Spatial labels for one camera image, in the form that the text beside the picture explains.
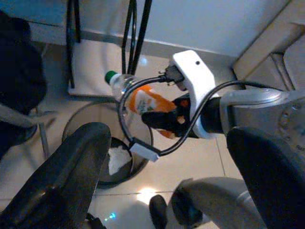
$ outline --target plastic bottle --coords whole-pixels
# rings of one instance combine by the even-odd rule
[[[111,86],[112,94],[119,102],[128,87],[137,80],[133,75],[122,75],[114,71],[109,71],[105,76],[105,81]],[[176,105],[173,102],[154,92],[149,85],[142,86],[135,90],[129,96],[125,105],[131,111],[139,115],[149,111],[169,112],[176,108]]]

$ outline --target trash can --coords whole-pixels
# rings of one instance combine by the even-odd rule
[[[147,144],[153,145],[153,134],[151,129],[141,121],[141,117],[134,113],[126,113],[126,123],[131,134]],[[80,126],[91,123],[101,122],[106,124],[111,131],[112,144],[111,148],[122,146],[122,149],[128,150],[128,140],[121,130],[117,115],[117,103],[109,98],[105,102],[88,104],[79,109],[68,121],[62,136],[65,140],[73,134]],[[122,166],[115,174],[109,173],[110,156],[107,155],[102,165],[100,180],[97,188],[110,188],[127,181],[141,172],[147,165],[148,160],[128,151],[131,160]]]

